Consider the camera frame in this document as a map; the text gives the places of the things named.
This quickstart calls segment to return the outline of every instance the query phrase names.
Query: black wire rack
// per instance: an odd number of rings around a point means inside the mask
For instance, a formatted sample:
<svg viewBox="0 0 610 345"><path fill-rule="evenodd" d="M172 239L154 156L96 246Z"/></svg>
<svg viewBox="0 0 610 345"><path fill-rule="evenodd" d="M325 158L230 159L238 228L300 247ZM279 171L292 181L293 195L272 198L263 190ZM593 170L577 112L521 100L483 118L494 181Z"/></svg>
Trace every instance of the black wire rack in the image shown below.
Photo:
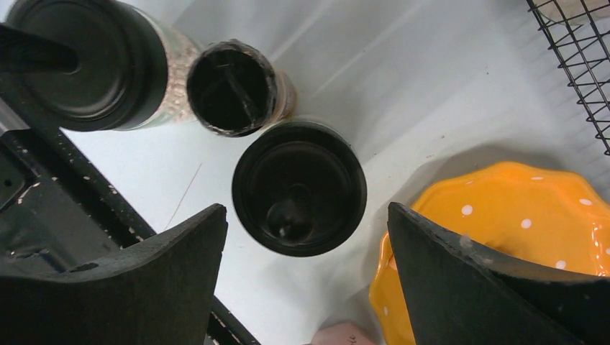
<svg viewBox="0 0 610 345"><path fill-rule="evenodd" d="M527 0L610 155L610 0Z"/></svg>

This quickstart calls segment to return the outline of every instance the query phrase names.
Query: black lid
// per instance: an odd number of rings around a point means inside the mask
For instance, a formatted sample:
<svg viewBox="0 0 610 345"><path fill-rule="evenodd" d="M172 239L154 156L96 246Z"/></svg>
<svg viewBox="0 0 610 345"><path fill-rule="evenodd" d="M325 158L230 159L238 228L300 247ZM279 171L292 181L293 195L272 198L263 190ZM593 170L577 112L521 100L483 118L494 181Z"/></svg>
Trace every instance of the black lid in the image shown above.
<svg viewBox="0 0 610 345"><path fill-rule="evenodd" d="M252 144L233 176L246 230L280 254L309 257L341 245L366 205L366 181L349 146L326 127L278 125Z"/></svg>
<svg viewBox="0 0 610 345"><path fill-rule="evenodd" d="M17 111L76 131L132 127L159 107L167 86L163 44L133 8L113 0L19 0L7 23L74 49L72 73L13 75ZM37 107L22 109L19 104Z"/></svg>
<svg viewBox="0 0 610 345"><path fill-rule="evenodd" d="M227 137L243 137L267 124L278 97L267 58L238 40L204 51L191 67L186 90L199 121Z"/></svg>

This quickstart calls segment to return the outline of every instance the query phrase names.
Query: black cup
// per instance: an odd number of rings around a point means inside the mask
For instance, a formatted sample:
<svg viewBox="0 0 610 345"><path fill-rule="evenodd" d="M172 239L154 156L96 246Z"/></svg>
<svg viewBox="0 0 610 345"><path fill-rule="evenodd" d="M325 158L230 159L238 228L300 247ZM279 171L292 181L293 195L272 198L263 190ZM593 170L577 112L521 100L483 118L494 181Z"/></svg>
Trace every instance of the black cup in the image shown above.
<svg viewBox="0 0 610 345"><path fill-rule="evenodd" d="M193 64L186 83L199 121L226 137L244 137L290 115L296 93L255 48L238 40L220 42Z"/></svg>
<svg viewBox="0 0 610 345"><path fill-rule="evenodd" d="M366 181L349 145L331 129L294 121L264 133L240 159L233 202L263 246L294 257L323 254L356 230Z"/></svg>

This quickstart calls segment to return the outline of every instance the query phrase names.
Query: ceramic plate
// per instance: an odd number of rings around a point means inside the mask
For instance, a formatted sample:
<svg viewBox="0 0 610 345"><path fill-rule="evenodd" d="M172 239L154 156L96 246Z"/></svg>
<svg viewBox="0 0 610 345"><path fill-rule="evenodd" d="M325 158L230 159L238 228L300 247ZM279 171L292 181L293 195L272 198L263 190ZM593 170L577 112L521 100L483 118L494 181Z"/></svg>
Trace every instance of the ceramic plate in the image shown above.
<svg viewBox="0 0 610 345"><path fill-rule="evenodd" d="M610 273L610 207L571 172L503 162L434 184L413 209L520 259L588 275ZM387 233L369 298L388 345L415 344Z"/></svg>

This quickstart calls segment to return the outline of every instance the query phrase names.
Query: white shelf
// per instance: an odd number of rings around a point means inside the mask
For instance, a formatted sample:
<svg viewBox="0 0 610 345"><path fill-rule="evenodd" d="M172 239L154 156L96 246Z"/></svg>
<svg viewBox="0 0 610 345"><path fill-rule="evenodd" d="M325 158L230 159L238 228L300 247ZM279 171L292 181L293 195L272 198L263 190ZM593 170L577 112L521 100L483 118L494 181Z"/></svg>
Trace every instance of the white shelf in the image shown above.
<svg viewBox="0 0 610 345"><path fill-rule="evenodd" d="M226 139L199 124L69 133L156 231L212 203L227 207L216 295L263 344L305 344L341 318L376 331L366 290L386 206L412 202L430 183L518 160L576 171L610 198L610 157L523 0L137 5L203 42L258 47L291 76L298 114L333 126L362 161L369 195L359 229L333 252L299 259L261 247L235 216L233 169L257 135Z"/></svg>

